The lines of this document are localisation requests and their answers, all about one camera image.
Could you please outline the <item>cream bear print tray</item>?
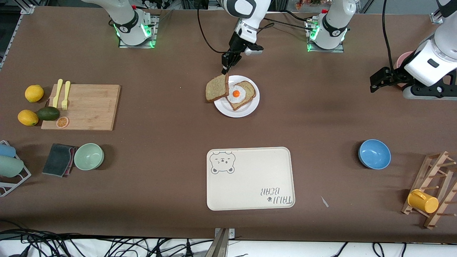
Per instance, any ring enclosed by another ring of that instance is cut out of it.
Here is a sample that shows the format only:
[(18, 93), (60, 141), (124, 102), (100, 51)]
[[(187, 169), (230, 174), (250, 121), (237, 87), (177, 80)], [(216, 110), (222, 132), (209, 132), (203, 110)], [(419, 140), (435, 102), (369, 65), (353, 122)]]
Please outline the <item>cream bear print tray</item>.
[(212, 211), (291, 208), (292, 159), (285, 147), (219, 148), (207, 153), (207, 207)]

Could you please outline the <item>yellow mug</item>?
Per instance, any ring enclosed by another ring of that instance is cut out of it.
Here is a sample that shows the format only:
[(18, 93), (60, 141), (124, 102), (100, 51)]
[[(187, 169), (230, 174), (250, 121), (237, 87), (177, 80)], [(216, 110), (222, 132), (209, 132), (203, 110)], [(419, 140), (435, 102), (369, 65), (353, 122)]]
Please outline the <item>yellow mug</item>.
[(425, 213), (434, 213), (439, 207), (439, 200), (419, 189), (411, 191), (407, 197), (409, 206)]

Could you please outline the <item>yellow plastic knife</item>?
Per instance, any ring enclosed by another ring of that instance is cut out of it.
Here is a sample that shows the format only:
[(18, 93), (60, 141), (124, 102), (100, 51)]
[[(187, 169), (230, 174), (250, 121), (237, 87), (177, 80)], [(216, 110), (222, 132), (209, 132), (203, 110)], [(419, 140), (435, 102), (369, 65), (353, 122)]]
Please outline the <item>yellow plastic knife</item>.
[(55, 96), (52, 99), (52, 107), (54, 107), (55, 109), (58, 108), (59, 96), (60, 96), (62, 85), (63, 85), (63, 79), (59, 79), (57, 82), (57, 86), (56, 86)]

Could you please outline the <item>white round plate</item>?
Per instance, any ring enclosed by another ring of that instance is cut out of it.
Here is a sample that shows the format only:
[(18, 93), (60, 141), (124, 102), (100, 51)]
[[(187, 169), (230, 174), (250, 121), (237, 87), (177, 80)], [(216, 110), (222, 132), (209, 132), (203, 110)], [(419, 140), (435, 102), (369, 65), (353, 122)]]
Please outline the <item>white round plate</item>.
[(242, 75), (230, 75), (228, 77), (228, 84), (229, 86), (233, 86), (236, 83), (242, 82), (242, 81), (248, 81), (253, 85), (256, 91), (256, 96), (253, 98), (252, 101), (244, 105), (243, 107), (239, 108), (238, 110), (234, 111), (232, 107), (230, 106), (230, 102), (226, 98), (220, 98), (217, 101), (214, 101), (215, 107), (218, 109), (219, 112), (221, 112), (223, 115), (231, 118), (241, 118), (250, 115), (255, 111), (255, 109), (258, 106), (258, 103), (260, 102), (261, 96), (260, 92), (258, 89), (258, 86), (256, 83), (254, 83), (253, 80), (242, 76)]

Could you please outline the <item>pink bowl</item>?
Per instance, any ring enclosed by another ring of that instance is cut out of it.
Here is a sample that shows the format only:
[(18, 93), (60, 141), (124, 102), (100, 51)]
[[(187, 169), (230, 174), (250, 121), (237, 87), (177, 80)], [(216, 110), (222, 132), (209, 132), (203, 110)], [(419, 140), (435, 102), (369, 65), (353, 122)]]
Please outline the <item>pink bowl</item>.
[[(399, 67), (405, 67), (407, 63), (410, 62), (410, 60), (412, 59), (412, 57), (414, 56), (414, 51), (409, 51), (409, 52), (406, 52), (404, 54), (402, 54), (397, 62), (396, 62), (396, 69), (399, 68)], [(408, 84), (398, 84), (398, 87), (401, 88), (401, 90), (404, 90), (406, 89), (406, 87), (408, 86)]]

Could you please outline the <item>dark grey folded cloth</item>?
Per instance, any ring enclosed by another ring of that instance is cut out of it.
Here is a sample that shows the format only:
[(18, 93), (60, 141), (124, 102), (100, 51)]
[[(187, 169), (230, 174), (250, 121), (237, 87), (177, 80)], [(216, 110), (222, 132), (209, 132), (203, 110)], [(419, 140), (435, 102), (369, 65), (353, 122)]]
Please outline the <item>dark grey folded cloth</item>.
[(73, 167), (74, 156), (78, 147), (54, 143), (51, 146), (43, 174), (56, 177), (68, 177)]

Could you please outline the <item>brown bread slice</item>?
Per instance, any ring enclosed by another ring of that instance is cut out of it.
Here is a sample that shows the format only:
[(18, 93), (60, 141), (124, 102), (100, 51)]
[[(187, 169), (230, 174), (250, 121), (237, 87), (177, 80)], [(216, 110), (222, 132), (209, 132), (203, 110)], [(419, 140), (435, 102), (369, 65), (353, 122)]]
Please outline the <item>brown bread slice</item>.
[(229, 76), (227, 74), (221, 74), (212, 78), (205, 89), (205, 97), (208, 102), (214, 102), (220, 98), (227, 97), (229, 95)]
[(242, 82), (236, 83), (235, 85), (242, 86), (246, 90), (246, 98), (245, 98), (245, 100), (243, 100), (239, 104), (231, 104), (230, 103), (232, 109), (234, 111), (237, 111), (238, 109), (240, 109), (241, 107), (245, 106), (246, 104), (248, 104), (250, 101), (253, 100), (253, 98), (256, 96), (256, 89), (248, 81), (242, 81)]

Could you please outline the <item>wooden cutting board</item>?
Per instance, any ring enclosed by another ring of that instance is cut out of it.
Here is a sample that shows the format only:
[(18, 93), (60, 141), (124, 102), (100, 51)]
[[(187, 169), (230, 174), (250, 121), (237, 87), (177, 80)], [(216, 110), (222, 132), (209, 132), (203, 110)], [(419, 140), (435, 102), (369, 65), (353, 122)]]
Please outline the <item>wooden cutting board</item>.
[(62, 110), (65, 86), (62, 86), (57, 108), (60, 116), (69, 123), (58, 127), (56, 121), (43, 121), (43, 130), (111, 131), (115, 124), (116, 109), (121, 86), (97, 84), (71, 84), (67, 110)]

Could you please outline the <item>yellow lemon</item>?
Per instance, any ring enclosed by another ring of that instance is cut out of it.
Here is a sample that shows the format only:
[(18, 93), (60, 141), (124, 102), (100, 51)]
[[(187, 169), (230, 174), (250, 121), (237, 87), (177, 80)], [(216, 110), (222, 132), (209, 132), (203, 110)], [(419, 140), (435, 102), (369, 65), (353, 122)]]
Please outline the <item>yellow lemon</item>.
[(35, 103), (44, 97), (44, 89), (40, 85), (31, 85), (25, 90), (25, 98), (30, 103)]
[(18, 113), (18, 121), (25, 126), (35, 126), (39, 123), (38, 115), (31, 110), (22, 110)]

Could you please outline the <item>fried egg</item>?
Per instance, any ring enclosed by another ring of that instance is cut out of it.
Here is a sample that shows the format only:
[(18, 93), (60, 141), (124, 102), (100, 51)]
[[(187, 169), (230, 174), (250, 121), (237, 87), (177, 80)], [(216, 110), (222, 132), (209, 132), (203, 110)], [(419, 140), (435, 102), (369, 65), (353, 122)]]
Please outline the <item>fried egg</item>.
[(231, 104), (239, 104), (246, 98), (246, 90), (239, 85), (233, 85), (229, 87), (229, 95), (227, 100)]

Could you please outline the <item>yellow plastic fork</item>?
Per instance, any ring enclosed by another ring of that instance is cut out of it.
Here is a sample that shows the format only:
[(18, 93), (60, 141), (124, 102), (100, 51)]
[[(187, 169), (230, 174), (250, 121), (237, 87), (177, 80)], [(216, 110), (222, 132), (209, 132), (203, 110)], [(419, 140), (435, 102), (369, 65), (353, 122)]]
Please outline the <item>yellow plastic fork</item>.
[(68, 97), (69, 97), (69, 94), (70, 94), (70, 89), (71, 89), (71, 82), (69, 80), (67, 80), (65, 82), (65, 88), (64, 88), (64, 100), (62, 101), (61, 103), (61, 106), (62, 106), (62, 110), (63, 111), (66, 111), (67, 110), (67, 106), (68, 106)]

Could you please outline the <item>blue bowl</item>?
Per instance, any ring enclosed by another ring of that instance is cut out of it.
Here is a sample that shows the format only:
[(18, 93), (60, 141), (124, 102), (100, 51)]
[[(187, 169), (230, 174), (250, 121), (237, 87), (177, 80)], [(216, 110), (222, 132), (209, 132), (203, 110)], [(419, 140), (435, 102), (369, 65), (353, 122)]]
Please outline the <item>blue bowl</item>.
[(382, 170), (390, 164), (391, 153), (384, 142), (377, 139), (368, 139), (360, 145), (358, 158), (365, 167)]

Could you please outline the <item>wooden peg rack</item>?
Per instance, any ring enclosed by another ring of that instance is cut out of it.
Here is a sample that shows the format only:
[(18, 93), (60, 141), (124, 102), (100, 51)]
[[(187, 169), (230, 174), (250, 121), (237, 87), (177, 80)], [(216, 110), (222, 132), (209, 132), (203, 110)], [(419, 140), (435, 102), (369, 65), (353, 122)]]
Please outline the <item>wooden peg rack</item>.
[(438, 209), (434, 213), (425, 213), (409, 206), (406, 198), (401, 210), (405, 215), (413, 211), (423, 215), (426, 218), (424, 227), (430, 230), (436, 227), (441, 217), (457, 217), (457, 212), (447, 212), (449, 205), (457, 207), (457, 161), (450, 155), (447, 151), (427, 155), (410, 189), (410, 192), (419, 189), (436, 197), (439, 200)]

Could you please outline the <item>dark green avocado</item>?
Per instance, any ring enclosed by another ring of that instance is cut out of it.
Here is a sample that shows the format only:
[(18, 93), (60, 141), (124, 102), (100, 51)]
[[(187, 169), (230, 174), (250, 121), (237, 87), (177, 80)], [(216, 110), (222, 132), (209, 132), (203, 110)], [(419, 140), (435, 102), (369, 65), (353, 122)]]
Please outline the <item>dark green avocado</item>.
[(59, 109), (55, 107), (43, 107), (36, 111), (36, 115), (43, 121), (54, 121), (60, 117)]

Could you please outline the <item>pale green bowl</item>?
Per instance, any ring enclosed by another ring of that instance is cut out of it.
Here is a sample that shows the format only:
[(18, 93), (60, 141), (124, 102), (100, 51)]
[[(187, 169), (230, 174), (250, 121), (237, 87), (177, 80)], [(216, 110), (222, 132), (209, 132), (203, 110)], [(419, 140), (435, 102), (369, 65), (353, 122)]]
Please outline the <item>pale green bowl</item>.
[(82, 171), (94, 170), (104, 161), (103, 149), (94, 143), (80, 146), (74, 155), (74, 164)]

